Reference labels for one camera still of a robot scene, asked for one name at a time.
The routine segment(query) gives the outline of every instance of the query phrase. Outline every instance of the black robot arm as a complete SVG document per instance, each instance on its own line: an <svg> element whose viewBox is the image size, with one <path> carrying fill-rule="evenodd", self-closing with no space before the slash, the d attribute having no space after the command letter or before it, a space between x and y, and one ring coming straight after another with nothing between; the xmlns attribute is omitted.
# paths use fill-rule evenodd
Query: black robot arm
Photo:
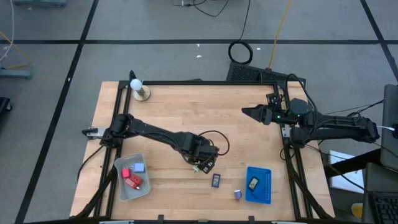
<svg viewBox="0 0 398 224"><path fill-rule="evenodd" d="M203 136L190 132L174 133L147 124L131 114L117 115L111 126L106 129L100 144L116 147L121 139L135 136L143 136L170 145L187 163L197 166L206 174L214 167L218 156L219 149Z"/></svg>
<svg viewBox="0 0 398 224"><path fill-rule="evenodd" d="M275 122L289 125L285 128L285 138L295 147L303 148L311 140L345 139L373 143L380 135L376 124L370 119L357 116L329 116L312 110L303 100L294 98L283 110L279 95L267 95L268 105L242 108L242 112L265 125Z"/></svg>

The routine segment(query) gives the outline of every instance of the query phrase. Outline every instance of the wooden table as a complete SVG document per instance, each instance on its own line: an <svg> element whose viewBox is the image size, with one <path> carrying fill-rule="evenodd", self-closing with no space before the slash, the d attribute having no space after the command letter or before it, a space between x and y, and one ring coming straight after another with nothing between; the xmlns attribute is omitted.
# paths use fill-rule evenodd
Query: wooden table
<svg viewBox="0 0 398 224"><path fill-rule="evenodd" d="M110 125L117 86L117 82L103 82L93 126ZM163 214L166 220L247 220L250 215L256 220L294 220L286 163L279 157L282 149L279 125L265 126L241 112L243 107L266 104L266 94L273 93L271 86L152 85L149 88L151 97L147 101L133 98L130 102L129 112L135 117L170 131L198 134L219 130L228 137L231 149L217 159L208 175L194 174L192 166L166 144L144 137L125 140L122 156L138 152L144 155L152 192L122 202L117 186L113 219L155 220ZM306 99L297 82L289 83L289 96ZM226 149L221 136L215 133L205 136L212 139L221 152ZM84 159L99 147L98 143L88 142ZM334 216L320 153L310 147L301 152L308 189L325 211ZM80 212L98 188L103 159L104 150L82 170L71 215ZM247 202L244 196L241 200L234 199L235 189L241 189L244 195L247 166L272 171L271 205ZM218 189L211 187L213 173L221 174ZM298 188L297 191L304 217L302 194ZM108 192L105 192L102 215L107 201Z"/></svg>

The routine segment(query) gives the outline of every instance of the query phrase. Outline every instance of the translucent plastic container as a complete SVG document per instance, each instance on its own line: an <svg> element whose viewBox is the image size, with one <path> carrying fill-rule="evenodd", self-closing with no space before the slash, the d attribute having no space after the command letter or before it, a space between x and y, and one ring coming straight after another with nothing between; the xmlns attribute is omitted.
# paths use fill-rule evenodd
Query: translucent plastic container
<svg viewBox="0 0 398 224"><path fill-rule="evenodd" d="M132 189L130 186L124 183L124 179L122 177L122 169L123 167L132 167L135 163L144 163L145 165L145 172L132 172L132 174L136 174L139 176L144 182L141 184L140 190L135 190ZM127 201L131 200L134 198L142 197L144 195L149 194L151 187L150 187L150 182L148 178L148 170L147 170L147 164L145 163L144 160L144 155L141 153L135 153L131 156L125 156L119 159L116 159L114 162L114 166L118 170L118 182L119 182L119 187L120 187L120 200L122 201Z"/></svg>

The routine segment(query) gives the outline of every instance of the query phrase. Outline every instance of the keyboard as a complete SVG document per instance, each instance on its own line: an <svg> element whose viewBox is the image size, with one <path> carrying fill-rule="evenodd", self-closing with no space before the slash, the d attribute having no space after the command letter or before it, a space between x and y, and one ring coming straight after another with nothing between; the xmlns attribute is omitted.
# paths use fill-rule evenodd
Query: keyboard
<svg viewBox="0 0 398 224"><path fill-rule="evenodd" d="M376 224L398 224L398 193L375 192L370 205Z"/></svg>

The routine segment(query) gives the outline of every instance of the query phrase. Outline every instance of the blue basket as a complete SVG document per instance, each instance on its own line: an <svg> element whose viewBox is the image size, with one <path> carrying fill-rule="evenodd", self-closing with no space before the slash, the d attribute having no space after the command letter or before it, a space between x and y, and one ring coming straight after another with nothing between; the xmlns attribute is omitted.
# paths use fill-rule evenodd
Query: blue basket
<svg viewBox="0 0 398 224"><path fill-rule="evenodd" d="M259 180L254 191L248 188L252 178ZM246 173L246 194L245 199L248 202L257 202L271 204L271 170L258 167L248 167Z"/></svg>

